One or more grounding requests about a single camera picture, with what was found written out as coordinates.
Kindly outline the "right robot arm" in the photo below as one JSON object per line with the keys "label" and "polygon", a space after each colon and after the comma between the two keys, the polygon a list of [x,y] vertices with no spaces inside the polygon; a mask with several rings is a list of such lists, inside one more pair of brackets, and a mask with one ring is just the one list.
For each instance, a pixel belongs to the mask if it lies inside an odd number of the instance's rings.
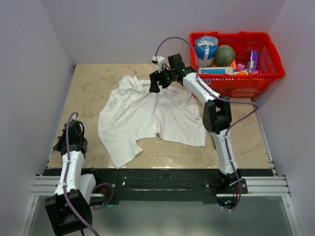
{"label": "right robot arm", "polygon": [[180,54],[169,56],[169,65],[165,58],[154,56],[152,63],[157,70],[150,74],[151,93],[159,93],[173,82],[188,89],[203,104],[203,125],[215,144],[219,158],[219,187],[224,193],[231,193],[241,179],[238,173],[233,151],[230,150],[231,107],[229,98],[221,96],[208,87],[191,67],[186,67]]}

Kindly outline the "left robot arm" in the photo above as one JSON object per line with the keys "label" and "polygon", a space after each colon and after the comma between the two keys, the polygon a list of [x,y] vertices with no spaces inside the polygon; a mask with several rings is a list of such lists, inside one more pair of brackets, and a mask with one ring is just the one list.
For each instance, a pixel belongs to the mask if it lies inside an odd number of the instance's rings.
{"label": "left robot arm", "polygon": [[57,236],[86,228],[82,219],[89,225],[93,221],[90,198],[101,189],[102,181],[94,174],[81,174],[88,144],[84,134],[83,123],[72,120],[64,125],[53,148],[60,152],[63,167],[54,195],[45,200],[45,209]]}

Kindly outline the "white t-shirt garment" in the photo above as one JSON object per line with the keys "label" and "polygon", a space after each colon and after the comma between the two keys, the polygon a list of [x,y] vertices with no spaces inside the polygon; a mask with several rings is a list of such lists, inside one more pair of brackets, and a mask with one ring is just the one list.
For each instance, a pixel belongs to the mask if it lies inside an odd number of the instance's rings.
{"label": "white t-shirt garment", "polygon": [[204,147],[206,131],[196,99],[188,89],[169,86],[150,93],[150,81],[125,76],[99,113],[98,136],[117,169],[143,149],[137,141],[163,140]]}

